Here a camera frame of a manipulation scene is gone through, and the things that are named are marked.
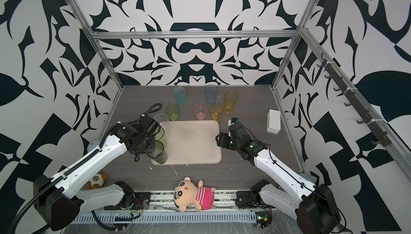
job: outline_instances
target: pink striped shirt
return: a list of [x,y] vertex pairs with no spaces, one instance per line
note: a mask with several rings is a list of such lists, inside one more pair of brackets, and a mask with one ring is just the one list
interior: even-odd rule
[[209,210],[213,206],[214,193],[210,187],[198,187],[196,201],[200,202],[203,210]]

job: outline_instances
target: pink cup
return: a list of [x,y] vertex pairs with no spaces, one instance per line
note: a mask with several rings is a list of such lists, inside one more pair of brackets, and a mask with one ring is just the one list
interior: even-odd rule
[[208,107],[204,103],[199,103],[194,106],[194,113],[196,115],[197,120],[205,120],[207,117]]

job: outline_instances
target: small plush toy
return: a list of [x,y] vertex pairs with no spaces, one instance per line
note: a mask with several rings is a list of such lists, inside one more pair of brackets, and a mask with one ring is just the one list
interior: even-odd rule
[[192,204],[197,211],[209,210],[213,206],[214,191],[213,187],[203,187],[202,180],[198,182],[198,187],[196,187],[189,177],[185,177],[174,190],[174,203],[180,212],[185,212],[187,207]]
[[91,190],[100,188],[104,184],[104,181],[106,181],[107,177],[108,174],[106,173],[97,173],[89,181],[85,183],[82,189]]

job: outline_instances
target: blue cup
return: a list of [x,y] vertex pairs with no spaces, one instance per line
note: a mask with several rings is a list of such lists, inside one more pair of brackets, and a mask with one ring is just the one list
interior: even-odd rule
[[185,88],[175,87],[173,89],[173,94],[177,104],[185,104]]
[[205,90],[205,103],[208,106],[215,104],[217,100],[218,88],[214,85],[207,85],[205,86],[204,90]]

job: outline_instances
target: wooden tabletop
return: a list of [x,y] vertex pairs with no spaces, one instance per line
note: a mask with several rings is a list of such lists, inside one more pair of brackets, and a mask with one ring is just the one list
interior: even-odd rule
[[[175,104],[174,86],[125,86],[120,100],[110,119],[110,126],[117,121],[127,122],[139,118],[141,113],[154,103],[162,103],[163,108],[156,113],[165,113],[169,104]],[[223,113],[219,121],[220,131],[228,133],[228,120],[236,117],[250,129],[257,139],[271,144],[272,152],[291,169],[298,172],[292,148],[283,126],[278,134],[271,134],[267,129],[267,113],[269,109],[277,109],[270,87],[257,86],[219,86],[217,103],[223,104],[223,96],[227,91],[238,94],[238,101],[232,114]],[[204,87],[185,87],[186,103],[180,106],[180,120],[195,120],[193,108],[196,104],[205,103]],[[172,190],[185,177],[190,177],[197,185],[202,179],[207,187],[216,189],[250,188],[261,179],[271,183],[274,181],[262,170],[257,169],[240,155],[231,150],[222,149],[222,160],[218,164],[209,165],[173,165],[156,166],[150,158],[142,154],[140,161],[134,162],[134,155],[126,152],[102,171],[109,175],[105,185],[123,180],[134,189]]]

